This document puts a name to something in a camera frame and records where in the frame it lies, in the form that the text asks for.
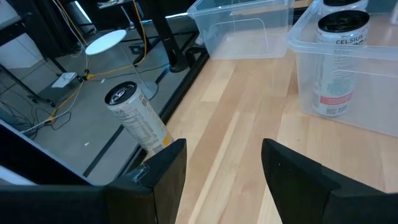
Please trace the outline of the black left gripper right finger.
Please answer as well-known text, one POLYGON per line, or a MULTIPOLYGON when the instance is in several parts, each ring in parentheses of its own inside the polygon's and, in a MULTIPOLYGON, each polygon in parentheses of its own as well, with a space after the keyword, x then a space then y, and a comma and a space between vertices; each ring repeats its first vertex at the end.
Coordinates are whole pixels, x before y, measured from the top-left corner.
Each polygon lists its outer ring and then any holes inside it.
POLYGON ((262 142, 267 186, 283 224, 398 224, 398 193, 385 193, 274 141, 262 142))

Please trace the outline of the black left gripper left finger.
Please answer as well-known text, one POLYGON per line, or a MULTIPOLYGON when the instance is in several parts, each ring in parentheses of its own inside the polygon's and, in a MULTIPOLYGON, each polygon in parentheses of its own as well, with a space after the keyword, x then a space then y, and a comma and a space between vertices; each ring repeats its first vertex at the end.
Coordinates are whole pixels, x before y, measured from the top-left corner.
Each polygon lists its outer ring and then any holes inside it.
POLYGON ((186 169, 178 139, 107 185, 3 185, 0 224, 175 224, 186 169))

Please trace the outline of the white can with pink band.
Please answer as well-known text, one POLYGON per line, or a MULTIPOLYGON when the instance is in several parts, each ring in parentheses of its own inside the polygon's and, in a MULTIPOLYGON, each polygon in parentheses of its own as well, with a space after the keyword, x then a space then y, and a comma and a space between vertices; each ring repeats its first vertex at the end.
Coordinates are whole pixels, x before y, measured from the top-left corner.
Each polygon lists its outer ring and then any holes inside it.
POLYGON ((331 44, 329 54, 322 55, 314 80, 313 109, 322 116, 346 113, 353 94, 356 75, 353 57, 344 55, 344 47, 366 43, 370 15, 359 10, 338 11, 318 21, 317 42, 331 44))

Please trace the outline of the clear plastic bin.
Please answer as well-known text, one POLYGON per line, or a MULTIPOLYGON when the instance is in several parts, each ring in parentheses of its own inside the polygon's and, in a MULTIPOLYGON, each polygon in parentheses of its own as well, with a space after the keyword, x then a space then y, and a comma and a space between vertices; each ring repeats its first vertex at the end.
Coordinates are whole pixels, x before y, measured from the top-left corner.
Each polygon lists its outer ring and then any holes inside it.
POLYGON ((317 64, 333 49, 317 42, 322 1, 313 0, 287 38, 296 56, 302 111, 398 137, 398 0, 369 0, 366 43, 344 47, 344 55, 356 62, 350 70, 356 75, 353 94, 346 113, 334 117, 318 114, 312 105, 317 64))
POLYGON ((212 59, 279 58, 295 0, 196 0, 187 10, 212 59))

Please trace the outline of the black flat panel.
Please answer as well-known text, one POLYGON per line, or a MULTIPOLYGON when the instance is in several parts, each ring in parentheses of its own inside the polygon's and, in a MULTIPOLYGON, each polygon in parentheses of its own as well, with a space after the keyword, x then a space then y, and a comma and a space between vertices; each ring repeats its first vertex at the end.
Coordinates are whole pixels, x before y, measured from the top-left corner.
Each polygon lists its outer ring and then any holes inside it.
POLYGON ((91 185, 87 178, 1 119, 0 166, 35 184, 91 185))

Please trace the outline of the white power adapter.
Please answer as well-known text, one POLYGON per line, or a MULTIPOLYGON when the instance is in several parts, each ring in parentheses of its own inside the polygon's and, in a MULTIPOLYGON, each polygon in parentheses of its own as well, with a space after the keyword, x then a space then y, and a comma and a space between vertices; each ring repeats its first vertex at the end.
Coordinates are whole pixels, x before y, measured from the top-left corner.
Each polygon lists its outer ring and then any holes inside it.
POLYGON ((75 72, 62 73, 58 79, 52 84, 52 88, 63 88, 67 86, 74 78, 77 77, 75 72))

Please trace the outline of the black desk leg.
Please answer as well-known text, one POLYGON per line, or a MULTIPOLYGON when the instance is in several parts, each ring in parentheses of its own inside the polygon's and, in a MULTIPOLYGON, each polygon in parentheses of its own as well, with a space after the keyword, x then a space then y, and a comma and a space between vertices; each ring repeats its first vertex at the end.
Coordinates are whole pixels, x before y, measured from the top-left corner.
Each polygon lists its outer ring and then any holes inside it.
POLYGON ((138 0, 142 6, 144 15, 152 20, 152 23, 162 41, 167 54, 170 71, 181 72, 188 67, 187 59, 178 46, 172 30, 165 18, 165 11, 162 9, 161 0, 138 0))

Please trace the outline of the white round floor stand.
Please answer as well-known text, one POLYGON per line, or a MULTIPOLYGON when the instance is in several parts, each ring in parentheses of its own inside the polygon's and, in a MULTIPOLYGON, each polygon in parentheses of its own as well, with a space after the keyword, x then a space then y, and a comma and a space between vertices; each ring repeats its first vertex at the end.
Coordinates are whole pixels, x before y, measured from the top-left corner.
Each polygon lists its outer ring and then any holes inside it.
POLYGON ((100 54, 119 44, 126 36, 126 30, 115 30, 94 40, 87 46, 85 53, 89 56, 100 54))

